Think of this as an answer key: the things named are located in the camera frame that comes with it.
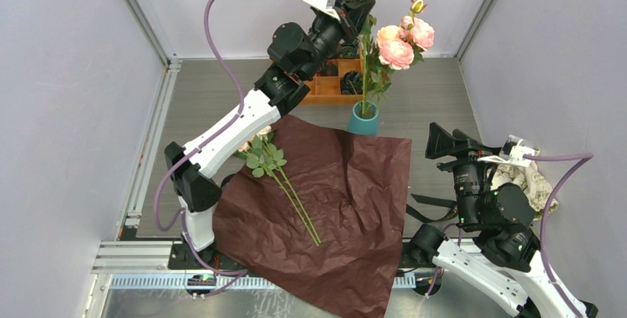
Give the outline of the dark red wrapping paper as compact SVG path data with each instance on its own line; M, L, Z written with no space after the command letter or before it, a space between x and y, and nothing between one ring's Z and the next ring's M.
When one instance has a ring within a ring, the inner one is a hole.
M322 310L383 317L401 258L411 140L355 135L293 115L273 128L290 187L321 243L273 178L243 167L217 204L217 249Z

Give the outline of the large pink rose stem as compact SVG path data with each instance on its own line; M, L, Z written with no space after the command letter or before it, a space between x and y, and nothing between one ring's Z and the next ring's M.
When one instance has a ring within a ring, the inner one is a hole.
M383 89L387 89L394 72L408 70L422 61L422 54L434 44L435 29L421 18L404 16L398 25L380 28L375 40L379 48L379 77Z

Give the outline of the cream peach roses stem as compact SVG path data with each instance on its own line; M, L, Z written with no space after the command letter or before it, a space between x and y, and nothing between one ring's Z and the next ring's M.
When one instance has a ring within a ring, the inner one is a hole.
M233 156L245 161L245 166L251 170L253 177L261 178L267 176L276 182L289 199L294 211L311 236L314 245L318 247L322 244L321 237L308 210L283 169L288 163L284 150L278 148L272 142L273 138L274 130L272 126L266 126L237 147Z

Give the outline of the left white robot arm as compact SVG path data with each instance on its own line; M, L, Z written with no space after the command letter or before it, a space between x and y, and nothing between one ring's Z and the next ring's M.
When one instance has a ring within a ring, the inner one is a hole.
M307 83L343 41L360 34L375 4L375 0L336 0L332 10L337 18L316 10L309 30L295 22L280 25L268 47L271 65L241 102L194 140L166 147L167 175L183 207L190 263L207 268L216 257L212 221L222 195L212 179L217 170L245 141L302 102L310 92Z

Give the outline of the black printed ribbon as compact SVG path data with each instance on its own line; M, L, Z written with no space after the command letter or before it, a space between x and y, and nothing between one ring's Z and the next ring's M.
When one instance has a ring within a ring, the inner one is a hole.
M454 200L422 194L411 194L410 196L415 204L418 204L418 208L408 203L405 207L405 213L421 223L442 223L454 220L458 216L458 204ZM434 214L436 209L442 210L443 216L429 217L429 214Z

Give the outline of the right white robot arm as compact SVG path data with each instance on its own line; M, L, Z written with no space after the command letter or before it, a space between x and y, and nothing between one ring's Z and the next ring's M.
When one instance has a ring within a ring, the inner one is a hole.
M492 183L500 165L527 168L537 160L534 146L510 136L503 146L490 147L458 129L448 132L431 123L424 155L452 174L455 199L419 195L416 201L451 208L457 227L473 233L483 260L454 243L434 220L422 217L405 248L415 264L457 275L511 317L597 316L597 307L578 299L552 269L543 232L532 229L537 212L523 189Z

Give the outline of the peach rose stem with bud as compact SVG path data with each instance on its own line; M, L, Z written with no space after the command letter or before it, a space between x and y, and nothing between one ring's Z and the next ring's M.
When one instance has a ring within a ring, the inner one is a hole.
M413 0L398 24L384 26L376 33L372 71L376 76L373 99L377 106L391 86L392 74L422 62L434 44L435 29L419 17L426 7L423 0Z

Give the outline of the orange rose stem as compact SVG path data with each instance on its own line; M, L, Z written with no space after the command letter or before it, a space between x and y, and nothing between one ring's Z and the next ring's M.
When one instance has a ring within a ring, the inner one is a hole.
M372 33L359 37L362 59L362 100L361 115L371 119L378 112L379 96L379 48Z

